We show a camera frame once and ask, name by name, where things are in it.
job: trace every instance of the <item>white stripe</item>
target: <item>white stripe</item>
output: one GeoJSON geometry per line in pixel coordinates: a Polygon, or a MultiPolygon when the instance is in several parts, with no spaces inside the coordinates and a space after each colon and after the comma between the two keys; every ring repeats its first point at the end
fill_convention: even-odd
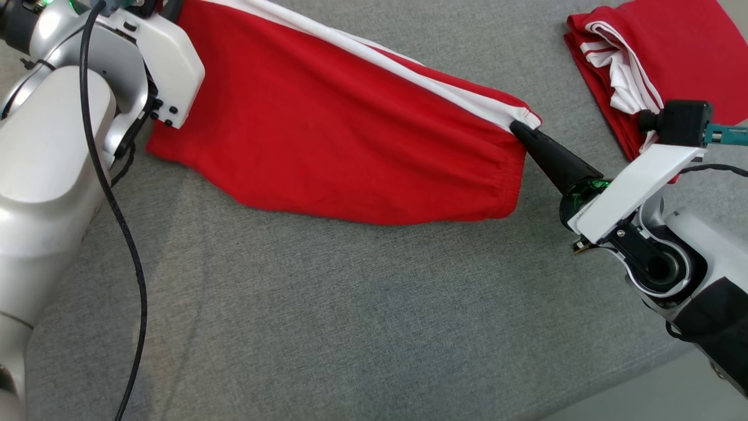
{"type": "Polygon", "coordinates": [[[535,129],[540,126],[540,119],[529,109],[524,107],[510,106],[493,98],[484,97],[455,86],[439,82],[429,77],[420,75],[408,69],[402,64],[394,61],[386,55],[370,48],[382,48],[372,41],[362,41],[359,37],[351,37],[349,34],[325,26],[308,17],[286,9],[278,4],[266,0],[205,0],[216,4],[222,4],[246,13],[251,13],[263,19],[270,20],[279,25],[295,29],[296,31],[312,35],[325,40],[363,60],[376,64],[391,73],[420,86],[445,100],[448,100],[471,114],[496,124],[502,129],[509,131],[509,125],[518,120],[535,129]]]}
{"type": "Polygon", "coordinates": [[[607,41],[582,43],[582,45],[580,45],[579,47],[582,49],[582,54],[587,54],[588,51],[599,51],[602,49],[616,48],[615,46],[610,45],[610,43],[607,41]]]}
{"type": "Polygon", "coordinates": [[[631,72],[637,84],[636,88],[642,95],[647,109],[652,112],[659,112],[664,107],[662,98],[660,97],[659,92],[657,92],[655,85],[652,84],[647,77],[647,73],[644,71],[644,67],[637,57],[636,52],[628,45],[628,43],[626,43],[623,36],[609,23],[601,20],[588,23],[585,26],[585,29],[593,34],[599,35],[611,45],[615,45],[615,43],[610,39],[612,37],[623,46],[625,52],[628,53],[630,63],[636,64],[635,66],[631,66],[631,72]]]}

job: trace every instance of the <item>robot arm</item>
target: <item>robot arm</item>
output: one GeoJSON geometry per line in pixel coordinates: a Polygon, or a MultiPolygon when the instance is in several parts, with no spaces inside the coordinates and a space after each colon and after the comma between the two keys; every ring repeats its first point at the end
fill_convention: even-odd
{"type": "MultiPolygon", "coordinates": [[[[88,67],[93,142],[108,168],[146,118],[181,127],[204,68],[187,35],[155,0],[100,16],[88,67]]],[[[177,0],[170,1],[172,11],[177,0]]],[[[88,13],[68,1],[0,5],[0,36],[29,70],[0,121],[0,418],[25,412],[25,348],[46,297],[78,254],[104,192],[89,157],[79,87],[88,13]]]]}
{"type": "Polygon", "coordinates": [[[580,235],[574,253],[613,253],[669,333],[692,342],[748,397],[748,244],[687,208],[664,215],[662,197],[706,144],[741,144],[745,128],[709,124],[711,107],[696,101],[672,101],[647,118],[660,144],[613,181],[538,130],[515,122],[512,132],[563,194],[562,223],[580,235]]]}

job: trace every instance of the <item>folded red clothing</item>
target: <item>folded red clothing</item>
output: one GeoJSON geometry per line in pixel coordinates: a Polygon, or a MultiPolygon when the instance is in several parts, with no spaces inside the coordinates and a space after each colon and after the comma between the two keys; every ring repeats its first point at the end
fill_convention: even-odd
{"type": "Polygon", "coordinates": [[[748,44],[716,0],[635,0],[568,18],[564,38],[629,159],[656,141],[638,113],[707,100],[715,123],[748,118],[748,44]]]}

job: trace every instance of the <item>red garment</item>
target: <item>red garment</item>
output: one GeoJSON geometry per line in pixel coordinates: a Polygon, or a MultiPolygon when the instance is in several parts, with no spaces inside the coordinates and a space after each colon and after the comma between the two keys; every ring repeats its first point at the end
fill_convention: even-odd
{"type": "Polygon", "coordinates": [[[574,61],[629,159],[639,156],[645,139],[638,132],[638,112],[611,105],[616,91],[611,67],[595,67],[590,55],[626,52],[634,73],[640,67],[651,82],[643,83],[640,93],[654,112],[668,100],[707,100],[714,104],[715,123],[735,125],[748,118],[748,44],[716,0],[635,0],[572,15],[568,27],[564,38],[574,61]]]}
{"type": "MultiPolygon", "coordinates": [[[[266,1],[234,4],[321,27],[266,1]]],[[[206,78],[184,126],[157,124],[147,149],[200,172],[238,202],[386,225],[503,218],[515,209],[525,150],[499,125],[304,33],[307,26],[196,0],[185,1],[179,24],[206,78]]],[[[478,106],[498,100],[540,125],[508,94],[381,46],[366,49],[438,86],[465,90],[478,106]]]]}

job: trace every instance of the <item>gray table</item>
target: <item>gray table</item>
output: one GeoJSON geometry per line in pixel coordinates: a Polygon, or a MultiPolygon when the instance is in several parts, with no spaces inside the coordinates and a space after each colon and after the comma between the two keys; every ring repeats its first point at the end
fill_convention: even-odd
{"type": "MultiPolygon", "coordinates": [[[[625,165],[562,41],[565,18],[600,1],[281,3],[508,91],[598,168],[625,165]]],[[[3,88],[21,74],[18,57],[2,51],[3,88]]],[[[747,157],[722,149],[708,161],[747,157]]],[[[669,203],[748,237],[744,179],[700,173],[671,191],[669,203]]],[[[130,420],[534,420],[688,349],[612,256],[569,255],[574,236],[534,163],[517,211],[481,223],[391,228],[252,210],[142,152],[115,193],[150,297],[130,420]]],[[[31,341],[30,419],[112,417],[138,314],[104,211],[31,341]]]]}

